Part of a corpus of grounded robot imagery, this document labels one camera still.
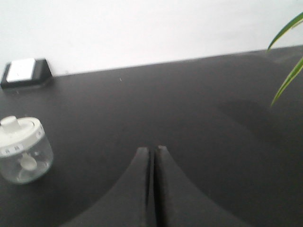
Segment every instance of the black table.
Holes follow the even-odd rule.
[[[303,79],[269,108],[302,54],[297,46],[0,90],[0,118],[40,119],[55,155],[37,182],[0,179],[0,223],[63,224],[106,194],[137,147],[161,144],[204,194],[238,218],[302,226]],[[148,212],[154,225],[153,208]]]

